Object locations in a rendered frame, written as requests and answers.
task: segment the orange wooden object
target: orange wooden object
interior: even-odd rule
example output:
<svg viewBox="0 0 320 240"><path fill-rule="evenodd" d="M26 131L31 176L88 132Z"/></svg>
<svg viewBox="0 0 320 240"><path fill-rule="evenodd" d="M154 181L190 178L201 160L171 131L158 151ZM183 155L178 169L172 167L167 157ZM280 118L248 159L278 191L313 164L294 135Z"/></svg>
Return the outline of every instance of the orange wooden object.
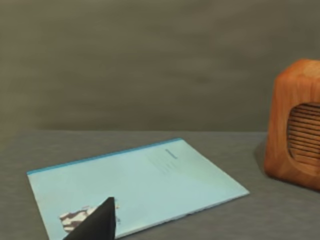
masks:
<svg viewBox="0 0 320 240"><path fill-rule="evenodd" d="M320 61L301 59L276 78L264 170L320 191Z"/></svg>

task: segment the wooden speaker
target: wooden speaker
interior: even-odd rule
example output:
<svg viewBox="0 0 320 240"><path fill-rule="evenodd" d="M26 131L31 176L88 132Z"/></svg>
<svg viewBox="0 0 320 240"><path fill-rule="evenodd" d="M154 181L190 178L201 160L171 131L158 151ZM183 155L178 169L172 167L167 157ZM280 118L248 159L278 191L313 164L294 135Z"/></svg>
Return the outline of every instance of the wooden speaker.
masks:
<svg viewBox="0 0 320 240"><path fill-rule="evenodd" d="M276 78L264 170L320 191L320 61L301 59Z"/></svg>

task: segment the gray table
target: gray table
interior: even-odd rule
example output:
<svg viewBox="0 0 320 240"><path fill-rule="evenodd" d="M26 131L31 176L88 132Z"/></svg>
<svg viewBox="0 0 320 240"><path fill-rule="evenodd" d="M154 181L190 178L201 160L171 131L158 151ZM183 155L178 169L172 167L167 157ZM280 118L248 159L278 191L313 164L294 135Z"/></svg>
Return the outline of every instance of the gray table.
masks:
<svg viewBox="0 0 320 240"><path fill-rule="evenodd" d="M320 195L267 178L263 132L72 132L22 134L0 153L0 239L46 240L26 171L182 137L251 195L125 237L125 240L313 240Z"/></svg>

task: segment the speaker grille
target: speaker grille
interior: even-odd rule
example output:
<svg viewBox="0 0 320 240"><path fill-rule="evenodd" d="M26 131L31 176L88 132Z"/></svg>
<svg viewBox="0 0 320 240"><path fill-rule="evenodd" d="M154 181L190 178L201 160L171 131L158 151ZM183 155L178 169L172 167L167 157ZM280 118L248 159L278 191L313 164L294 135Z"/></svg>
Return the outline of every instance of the speaker grille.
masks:
<svg viewBox="0 0 320 240"><path fill-rule="evenodd" d="M294 159L320 160L320 103L304 103L291 110L287 138Z"/></svg>

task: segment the label on notebook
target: label on notebook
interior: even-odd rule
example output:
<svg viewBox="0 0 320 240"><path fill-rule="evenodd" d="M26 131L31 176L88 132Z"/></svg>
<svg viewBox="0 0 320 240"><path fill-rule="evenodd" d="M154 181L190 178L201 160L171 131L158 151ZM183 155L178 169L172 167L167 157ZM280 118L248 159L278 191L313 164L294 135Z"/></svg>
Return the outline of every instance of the label on notebook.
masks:
<svg viewBox="0 0 320 240"><path fill-rule="evenodd" d="M50 240L63 239L109 197L119 238L249 194L181 138L27 175Z"/></svg>

